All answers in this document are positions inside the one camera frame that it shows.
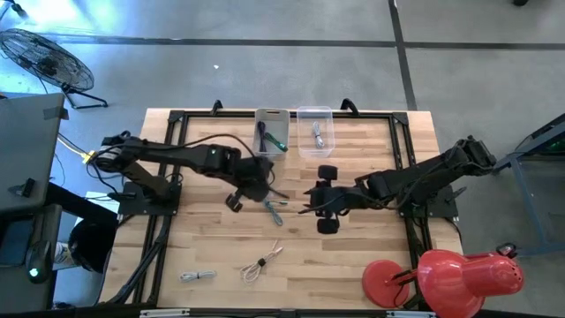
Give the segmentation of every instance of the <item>red lamp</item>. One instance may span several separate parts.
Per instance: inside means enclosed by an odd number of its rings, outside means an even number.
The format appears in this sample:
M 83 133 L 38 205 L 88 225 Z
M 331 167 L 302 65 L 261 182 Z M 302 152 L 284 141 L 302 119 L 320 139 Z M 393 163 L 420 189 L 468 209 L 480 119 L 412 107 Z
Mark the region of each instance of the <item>red lamp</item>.
M 363 273 L 363 290 L 378 306 L 394 308 L 408 298 L 404 285 L 418 280 L 424 300 L 438 316 L 472 317 L 485 297 L 513 294 L 524 286 L 522 270 L 511 260 L 515 248 L 465 256 L 431 250 L 422 255 L 417 269 L 404 272 L 393 261 L 374 261 Z

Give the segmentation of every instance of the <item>wooden tabletop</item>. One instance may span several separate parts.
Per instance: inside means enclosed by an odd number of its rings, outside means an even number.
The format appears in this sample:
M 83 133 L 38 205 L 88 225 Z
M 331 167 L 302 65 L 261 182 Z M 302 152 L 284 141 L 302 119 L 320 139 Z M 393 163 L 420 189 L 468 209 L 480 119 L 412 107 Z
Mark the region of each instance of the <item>wooden tabletop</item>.
M 170 109 L 147 110 L 140 137 L 163 142 Z M 428 111 L 409 111 L 411 137 L 418 162 L 439 154 Z M 290 121 L 289 152 L 275 162 L 274 187 L 290 196 L 290 204 L 276 207 L 284 226 L 277 226 L 260 203 L 242 200 L 243 209 L 231 212 L 224 200 L 234 187 L 221 180 L 196 175 L 183 168 L 183 194 L 170 229 L 162 272 L 159 307 L 232 307 L 375 309 L 364 296 L 360 278 L 375 260 L 410 267 L 406 231 L 401 218 L 388 210 L 352 210 L 340 218 L 337 234 L 316 231 L 314 215 L 297 212 L 308 202 L 303 192 L 314 186 L 321 164 L 339 167 L 339 186 L 353 185 L 355 177 L 394 169 L 388 123 L 379 119 L 335 119 L 335 150 L 329 158 L 305 159 L 298 155 L 296 120 Z M 398 136 L 405 157 L 403 134 Z M 192 118 L 187 141 L 215 133 L 232 133 L 252 144 L 252 118 Z M 178 138 L 178 128 L 173 140 Z M 211 142 L 241 148 L 236 141 Z M 158 164 L 142 163 L 156 174 Z M 135 216 L 117 231 L 101 301 L 114 296 L 139 263 L 147 217 Z M 430 220 L 435 248 L 461 253 L 459 238 L 443 219 Z M 268 253 L 276 240 L 283 251 L 262 269 L 253 285 L 245 285 L 239 270 Z M 217 277 L 181 283 L 186 271 L 215 270 Z M 146 281 L 145 297 L 153 267 Z

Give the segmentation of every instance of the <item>gray floor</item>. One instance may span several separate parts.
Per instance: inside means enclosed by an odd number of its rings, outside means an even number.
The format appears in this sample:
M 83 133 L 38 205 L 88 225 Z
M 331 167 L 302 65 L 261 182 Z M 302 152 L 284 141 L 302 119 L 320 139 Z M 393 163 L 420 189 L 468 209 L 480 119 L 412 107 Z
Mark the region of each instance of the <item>gray floor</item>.
M 0 29 L 52 34 L 173 39 L 395 39 L 387 0 L 20 0 L 37 25 L 8 11 Z M 397 0 L 404 40 L 410 42 L 564 43 L 565 2 L 531 0 Z M 148 107 L 328 105 L 344 97 L 363 110 L 406 110 L 395 48 L 257 47 L 68 44 L 94 73 L 90 92 L 106 110 L 71 110 L 62 133 L 83 148 L 124 129 L 139 132 Z M 407 49 L 419 110 L 433 114 L 441 149 L 473 134 L 502 157 L 527 134 L 563 112 L 565 52 L 538 50 Z M 42 93 L 39 81 L 0 60 L 0 91 Z M 55 87 L 48 87 L 51 92 Z M 58 148 L 65 187 L 105 191 L 65 148 Z M 59 168 L 53 175 L 60 178 Z M 535 245 L 531 222 L 509 171 L 463 178 L 457 199 L 466 253 L 513 241 Z M 65 216 L 61 238 L 74 218 Z M 516 295 L 490 298 L 486 308 L 563 316 L 565 254 L 521 258 L 526 285 Z M 100 278 L 82 269 L 61 271 L 56 299 L 79 306 L 96 299 Z

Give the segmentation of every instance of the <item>white cable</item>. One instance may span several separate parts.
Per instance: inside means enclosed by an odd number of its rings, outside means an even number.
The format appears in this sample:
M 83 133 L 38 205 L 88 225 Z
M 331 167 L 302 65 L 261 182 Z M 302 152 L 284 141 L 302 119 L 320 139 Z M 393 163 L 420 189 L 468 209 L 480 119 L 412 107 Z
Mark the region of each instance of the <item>white cable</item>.
M 273 248 L 271 248 L 271 252 L 269 252 L 267 255 L 260 258 L 257 262 L 247 265 L 239 270 L 241 279 L 243 279 L 245 284 L 253 283 L 257 279 L 257 277 L 259 277 L 259 273 L 261 272 L 263 266 L 265 266 L 268 261 L 274 259 L 283 250 L 282 247 L 279 247 L 275 250 L 276 244 L 278 242 L 278 240 L 275 241 Z
M 317 121 L 312 124 L 312 129 L 314 132 L 314 138 L 316 139 L 316 148 L 324 148 L 324 140 L 322 140 L 320 136 L 320 124 L 318 124 Z
M 190 281 L 201 279 L 201 278 L 214 278 L 216 273 L 214 270 L 205 270 L 201 272 L 185 272 L 180 275 L 179 279 L 181 283 L 188 283 Z

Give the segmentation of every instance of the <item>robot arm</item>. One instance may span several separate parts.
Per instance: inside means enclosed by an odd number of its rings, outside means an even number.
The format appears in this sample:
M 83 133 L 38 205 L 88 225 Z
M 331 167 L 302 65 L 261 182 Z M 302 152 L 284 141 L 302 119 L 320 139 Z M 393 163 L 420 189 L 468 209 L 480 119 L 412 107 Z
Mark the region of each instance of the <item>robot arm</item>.
M 355 179 L 352 187 L 331 185 L 337 179 L 337 168 L 320 166 L 316 186 L 310 194 L 308 208 L 299 213 L 314 211 L 320 233 L 335 233 L 339 228 L 338 216 L 350 209 L 400 209 L 410 203 L 425 205 L 437 192 L 462 176 L 483 176 L 490 173 L 496 159 L 480 140 L 469 136 L 459 140 L 441 155 L 402 170 L 377 171 Z M 388 204 L 398 199 L 398 204 Z
M 172 194 L 170 182 L 164 177 L 151 175 L 137 163 L 138 160 L 188 167 L 196 173 L 219 178 L 235 186 L 237 191 L 226 199 L 226 204 L 234 212 L 242 208 L 239 203 L 242 195 L 262 201 L 272 190 L 267 179 L 273 163 L 267 158 L 254 155 L 241 158 L 239 149 L 216 144 L 171 146 L 122 132 L 118 136 L 104 138 L 94 164 L 105 172 L 123 174 L 140 186 L 144 196 L 151 201 L 169 200 Z

